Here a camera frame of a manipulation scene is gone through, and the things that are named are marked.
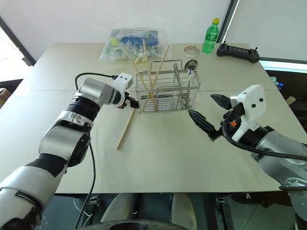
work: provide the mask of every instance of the yellow bottle cap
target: yellow bottle cap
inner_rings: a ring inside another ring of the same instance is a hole
[[[214,23],[214,24],[218,24],[219,22],[220,22],[220,19],[218,19],[218,18],[213,18],[212,23]]]

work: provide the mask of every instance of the wooden chopstick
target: wooden chopstick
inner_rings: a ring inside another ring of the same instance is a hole
[[[165,53],[164,53],[164,55],[163,55],[163,58],[162,58],[160,67],[159,67],[159,69],[158,69],[158,71],[157,71],[157,73],[156,73],[156,75],[155,75],[155,79],[154,79],[154,81],[153,81],[153,86],[154,86],[155,83],[157,82],[158,75],[159,75],[159,73],[160,73],[160,71],[161,71],[161,68],[162,68],[163,62],[164,62],[164,60],[165,60],[165,57],[166,57],[166,55],[167,55],[168,49],[169,49],[169,46],[166,48],[166,51],[165,51]]]
[[[146,84],[145,84],[145,82],[144,82],[144,80],[143,80],[143,77],[141,76],[141,74],[140,74],[138,68],[136,67],[134,61],[132,60],[132,57],[131,57],[129,51],[127,50],[127,47],[126,47],[125,45],[123,45],[123,47],[124,47],[125,53],[126,53],[128,59],[129,59],[129,61],[131,62],[132,66],[133,66],[133,68],[134,68],[134,70],[135,70],[135,72],[136,72],[136,75],[139,76],[139,78],[140,78],[140,80],[141,80],[141,82],[142,82],[142,84],[143,84],[145,90],[148,90],[148,88],[147,88],[147,86],[146,86]]]
[[[148,78],[149,78],[149,83],[150,83],[150,89],[152,90],[154,88],[154,86],[153,86],[153,80],[152,80],[152,76],[151,76],[150,69],[149,69],[149,61],[148,61],[148,56],[147,56],[147,52],[146,52],[145,39],[143,39],[143,49],[144,49],[144,52],[145,52],[146,67],[147,67],[147,73],[148,73]],[[149,98],[154,102],[152,92],[147,94],[146,101],[143,105],[142,111],[145,110]]]
[[[125,128],[124,128],[124,131],[123,131],[123,133],[121,134],[121,136],[120,136],[120,138],[119,138],[119,141],[118,141],[118,143],[117,143],[117,145],[116,145],[116,150],[118,150],[119,147],[120,147],[120,145],[121,145],[121,142],[122,142],[122,140],[123,140],[123,137],[125,136],[125,133],[126,133],[126,131],[127,131],[127,128],[128,128],[128,126],[129,126],[129,123],[130,123],[130,121],[131,121],[131,119],[132,119],[132,117],[133,117],[134,111],[135,111],[135,109],[133,109],[132,112],[131,112],[131,115],[130,115],[130,117],[129,117],[129,119],[128,119],[128,122],[127,122],[127,124],[126,124],[126,126],[125,126]]]

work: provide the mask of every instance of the game controller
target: game controller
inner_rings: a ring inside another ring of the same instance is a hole
[[[229,46],[225,41],[224,43],[220,44],[216,54],[220,57],[230,55],[237,58],[244,58],[251,63],[256,63],[260,59],[260,56],[257,52],[257,47],[255,49],[243,49],[235,46]]]

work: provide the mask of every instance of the wire rack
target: wire rack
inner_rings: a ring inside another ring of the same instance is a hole
[[[160,63],[160,61],[153,61],[150,65],[152,81],[149,79],[147,70],[141,71],[140,77],[137,76],[136,92],[140,112],[191,109],[201,85],[197,71],[194,69],[187,73],[182,68],[180,59],[166,60],[164,62],[173,62],[174,68],[160,71],[154,83],[157,71],[153,70],[153,65],[156,62]]]

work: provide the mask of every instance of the bottle label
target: bottle label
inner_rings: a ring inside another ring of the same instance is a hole
[[[215,42],[217,40],[217,35],[206,34],[206,40],[209,41],[209,42]]]

